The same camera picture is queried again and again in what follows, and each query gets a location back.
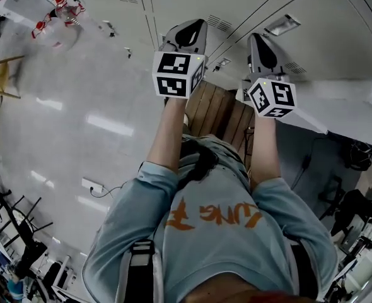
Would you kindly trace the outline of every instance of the white floor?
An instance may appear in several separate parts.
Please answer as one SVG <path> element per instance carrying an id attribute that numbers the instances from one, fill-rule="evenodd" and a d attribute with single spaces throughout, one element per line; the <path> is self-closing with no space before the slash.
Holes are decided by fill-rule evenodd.
<path id="1" fill-rule="evenodd" d="M 71 50 L 53 54 L 29 33 L 7 22 L 0 39 L 0 58 L 26 54 L 10 72 L 22 99 L 4 97 L 1 107 L 0 174 L 14 198 L 42 197 L 35 215 L 54 223 L 46 233 L 88 253 L 112 198 L 93 198 L 81 179 L 111 189 L 135 176 L 163 99 L 150 69 L 128 59 L 118 39 L 81 33 Z"/>

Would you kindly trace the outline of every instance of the shoulder strap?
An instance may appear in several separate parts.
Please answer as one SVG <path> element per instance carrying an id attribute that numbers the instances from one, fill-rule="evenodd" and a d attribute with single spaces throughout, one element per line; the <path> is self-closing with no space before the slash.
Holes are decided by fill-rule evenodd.
<path id="1" fill-rule="evenodd" d="M 143 239 L 135 242 L 129 249 L 127 255 L 131 255 L 130 261 L 122 260 L 122 264 L 128 264 L 127 278 L 119 278 L 125 287 L 124 303 L 154 302 L 154 266 L 153 256 L 155 254 L 154 242 Z"/>

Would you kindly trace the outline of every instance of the wooden stool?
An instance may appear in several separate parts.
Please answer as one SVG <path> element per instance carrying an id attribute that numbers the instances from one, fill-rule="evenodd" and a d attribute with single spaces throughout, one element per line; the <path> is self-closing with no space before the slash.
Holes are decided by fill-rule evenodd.
<path id="1" fill-rule="evenodd" d="M 10 93 L 5 92 L 5 88 L 8 84 L 8 78 L 9 78 L 9 66 L 8 62 L 14 61 L 15 59 L 20 59 L 24 56 L 15 56 L 15 57 L 10 57 L 6 59 L 0 60 L 0 94 L 5 95 L 6 97 L 11 97 L 11 98 L 21 98 L 19 95 L 13 95 Z"/>

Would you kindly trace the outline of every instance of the wire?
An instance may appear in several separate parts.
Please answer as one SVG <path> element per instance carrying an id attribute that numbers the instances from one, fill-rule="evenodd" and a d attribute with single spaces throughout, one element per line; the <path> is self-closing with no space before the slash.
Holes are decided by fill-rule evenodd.
<path id="1" fill-rule="evenodd" d="M 368 147 L 367 150 L 363 150 L 361 149 L 360 147 L 358 147 L 357 143 L 360 143 L 360 145 L 366 145 Z M 356 164 L 358 163 L 361 163 L 361 162 L 365 162 L 366 160 L 369 160 L 372 162 L 372 152 L 370 152 L 372 150 L 372 145 L 369 145 L 367 143 L 363 143 L 362 141 L 354 141 L 354 143 L 351 145 L 351 149 L 350 149 L 350 161 L 353 163 L 353 159 L 352 159 L 352 151 L 354 149 L 354 147 L 357 148 L 357 151 L 360 152 L 360 153 L 363 153 L 363 154 L 366 154 L 367 157 L 362 159 L 362 160 L 358 160 L 356 162 Z"/>
<path id="2" fill-rule="evenodd" d="M 121 189 L 121 188 L 123 187 L 124 184 L 125 184 L 125 182 L 124 182 L 121 186 L 116 186 L 116 187 L 114 187 L 113 189 L 111 189 L 110 191 L 109 191 L 107 188 L 105 188 L 105 187 L 102 186 L 102 189 L 107 190 L 107 192 L 106 192 L 104 195 L 101 195 L 101 196 L 96 196 L 96 195 L 94 195 L 94 194 L 92 193 L 93 187 L 91 186 L 91 187 L 90 187 L 90 193 L 91 193 L 91 195 L 92 195 L 94 198 L 104 198 L 106 195 L 110 194 L 110 196 L 111 196 L 112 199 L 113 199 L 113 195 L 112 195 L 111 192 L 112 192 L 114 189 Z"/>
<path id="3" fill-rule="evenodd" d="M 311 159 L 312 159 L 312 153 L 313 153 L 313 147 L 315 146 L 315 142 L 316 140 L 330 140 L 330 141 L 336 141 L 336 140 L 332 140 L 328 137 L 317 137 L 317 138 L 314 138 L 312 140 L 312 144 L 311 144 L 311 151 L 309 153 L 309 155 L 305 155 L 305 158 L 301 164 L 301 169 L 298 171 L 295 179 L 294 179 L 294 182 L 291 184 L 291 189 L 293 190 L 297 184 L 299 183 L 299 181 L 301 180 L 301 177 L 302 175 L 306 172 L 306 170 L 308 169 L 308 167 L 310 166 L 310 163 L 311 163 Z"/>
<path id="4" fill-rule="evenodd" d="M 37 269 L 37 272 L 36 272 L 36 276 L 38 276 L 39 274 L 39 271 L 42 269 L 42 267 L 47 263 L 47 261 L 43 264 L 43 261 L 45 260 L 46 257 L 49 257 L 49 255 L 46 253 L 44 256 L 43 256 L 43 259 L 42 261 L 40 262 L 40 265 L 39 265 L 39 268 Z"/>

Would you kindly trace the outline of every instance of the forearm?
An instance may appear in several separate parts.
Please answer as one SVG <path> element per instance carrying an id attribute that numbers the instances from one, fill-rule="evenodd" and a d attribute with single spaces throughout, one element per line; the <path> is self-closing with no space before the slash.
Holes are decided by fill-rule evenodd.
<path id="1" fill-rule="evenodd" d="M 280 163 L 277 152 L 276 121 L 263 117 L 255 119 L 255 134 L 250 165 L 251 189 L 261 182 L 280 177 Z"/>
<path id="2" fill-rule="evenodd" d="M 147 161 L 178 172 L 180 147 L 182 143 L 185 99 L 170 98 L 162 113 L 154 143 Z"/>

